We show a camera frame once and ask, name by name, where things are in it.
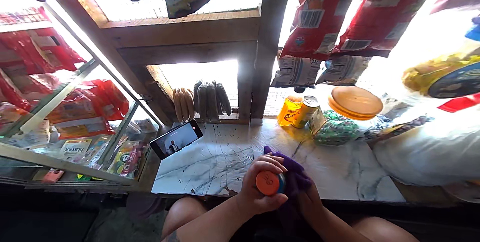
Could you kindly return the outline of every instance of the purple cloth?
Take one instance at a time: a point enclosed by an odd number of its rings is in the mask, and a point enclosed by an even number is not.
[[[287,169],[287,172],[284,173],[285,195],[288,197],[288,201],[277,210],[277,213],[285,232],[292,234],[295,230],[295,224],[301,218],[301,214],[297,208],[297,195],[299,192],[307,190],[312,185],[312,181],[303,173],[305,169],[295,160],[280,152],[273,152],[270,147],[265,146],[263,148],[263,154],[267,153],[272,153],[272,155],[284,159],[283,165]]]

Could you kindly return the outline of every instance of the smartphone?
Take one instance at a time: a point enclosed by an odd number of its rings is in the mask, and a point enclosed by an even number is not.
[[[181,126],[172,128],[169,132],[150,142],[150,147],[160,159],[165,159],[203,136],[197,122],[190,120]]]

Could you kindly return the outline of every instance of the hand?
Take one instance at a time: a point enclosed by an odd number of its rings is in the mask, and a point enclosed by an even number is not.
[[[322,216],[325,214],[324,205],[318,194],[317,187],[313,183],[305,192],[300,192],[297,196],[300,211],[310,226],[315,229],[319,226]]]
[[[271,171],[274,174],[286,172],[287,169],[282,163],[282,157],[273,156],[270,153],[259,156],[253,161],[247,173],[243,176],[240,193],[235,196],[241,213],[246,213],[246,215],[252,217],[256,214],[273,211],[288,200],[288,197],[281,193],[265,196],[258,191],[255,184],[257,174],[261,171]]]

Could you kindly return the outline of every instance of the cooking oil bottle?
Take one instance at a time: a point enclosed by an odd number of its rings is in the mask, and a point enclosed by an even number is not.
[[[295,116],[298,114],[303,103],[302,93],[305,90],[303,87],[295,87],[296,94],[289,95],[285,98],[282,110],[276,117],[278,124],[281,127],[290,126],[295,120]]]

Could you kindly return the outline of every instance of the glass display case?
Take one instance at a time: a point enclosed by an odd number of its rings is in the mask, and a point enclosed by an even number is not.
[[[43,19],[40,29],[34,24],[0,29],[0,52],[19,56],[7,61],[11,64],[0,59],[4,62],[0,63],[0,182],[27,188],[107,191],[138,186],[147,159],[156,156],[148,143],[157,136],[161,123],[44,5],[46,19],[56,24],[55,30],[63,30],[58,31],[61,36],[42,34]],[[30,52],[15,45],[20,42],[15,36],[23,34],[35,46]],[[61,65],[63,52],[47,48],[67,45],[78,56],[78,62],[69,67]],[[45,66],[36,61],[29,64],[26,57],[32,53],[40,54],[38,59]],[[54,63],[59,66],[50,70]]]

